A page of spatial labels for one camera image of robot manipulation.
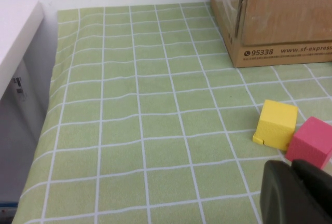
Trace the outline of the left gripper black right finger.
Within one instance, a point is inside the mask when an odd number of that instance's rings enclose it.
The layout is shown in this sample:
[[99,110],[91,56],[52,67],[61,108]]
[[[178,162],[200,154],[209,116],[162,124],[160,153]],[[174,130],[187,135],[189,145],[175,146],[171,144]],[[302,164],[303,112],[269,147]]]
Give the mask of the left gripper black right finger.
[[293,170],[319,206],[331,210],[331,175],[302,159],[293,161]]

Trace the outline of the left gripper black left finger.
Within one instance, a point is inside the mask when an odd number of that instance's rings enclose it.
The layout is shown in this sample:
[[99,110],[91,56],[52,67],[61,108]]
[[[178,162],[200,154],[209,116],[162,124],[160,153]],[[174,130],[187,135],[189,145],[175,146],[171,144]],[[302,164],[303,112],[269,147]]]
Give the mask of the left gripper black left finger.
[[331,223],[331,210],[324,210],[310,195],[293,162],[265,163],[260,209],[263,223]]

